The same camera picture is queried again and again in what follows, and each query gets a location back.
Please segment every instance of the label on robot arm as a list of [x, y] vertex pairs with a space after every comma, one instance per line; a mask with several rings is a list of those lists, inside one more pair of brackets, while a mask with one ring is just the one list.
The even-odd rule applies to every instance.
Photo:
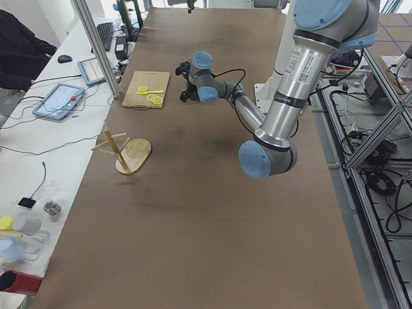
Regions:
[[309, 84], [311, 73], [317, 73], [320, 57], [316, 55], [303, 55], [303, 53], [295, 49], [291, 56], [288, 65], [285, 69], [285, 75], [291, 75], [295, 82]]

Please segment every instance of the wooden stand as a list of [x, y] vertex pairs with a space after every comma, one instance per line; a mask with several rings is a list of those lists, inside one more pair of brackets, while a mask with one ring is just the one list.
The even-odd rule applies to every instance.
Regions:
[[[120, 174], [131, 175], [136, 173], [151, 154], [152, 147], [150, 142], [141, 138], [130, 141], [130, 138], [128, 137], [123, 145], [118, 148], [114, 139], [127, 136], [127, 133], [112, 135], [108, 129], [106, 121], [103, 126], [103, 134], [106, 137], [106, 141], [96, 145], [91, 148], [91, 150], [98, 150], [103, 153], [115, 155], [117, 157], [116, 169]], [[109, 144], [113, 151], [99, 149], [99, 147], [106, 144]]]

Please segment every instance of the wooden cutting board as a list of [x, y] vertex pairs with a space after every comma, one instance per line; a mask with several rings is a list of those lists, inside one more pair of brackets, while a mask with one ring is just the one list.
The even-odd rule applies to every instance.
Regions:
[[140, 86], [147, 86], [150, 90], [163, 90], [164, 93], [156, 94], [163, 100], [166, 95], [167, 85], [169, 83], [169, 72], [154, 72], [154, 71], [135, 71], [131, 79], [130, 85], [124, 96], [122, 106], [124, 108], [162, 108], [163, 104], [156, 105], [147, 99], [146, 95], [137, 95], [137, 89]]

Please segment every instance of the white cup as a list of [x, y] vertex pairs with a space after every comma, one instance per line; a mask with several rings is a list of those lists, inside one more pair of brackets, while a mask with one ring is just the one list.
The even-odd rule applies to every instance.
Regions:
[[16, 239], [7, 237], [0, 240], [0, 256], [7, 263], [20, 260], [24, 253], [26, 253], [26, 247]]
[[13, 229], [26, 235], [34, 235], [40, 231], [41, 220], [33, 217], [15, 217]]

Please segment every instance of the tablet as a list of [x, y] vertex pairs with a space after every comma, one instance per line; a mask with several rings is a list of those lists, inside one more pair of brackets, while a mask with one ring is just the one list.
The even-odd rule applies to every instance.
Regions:
[[88, 86], [92, 86], [106, 80], [97, 58], [79, 61], [77, 66], [83, 76], [84, 82]]
[[62, 120], [79, 103], [84, 88], [58, 83], [33, 110], [36, 116]]

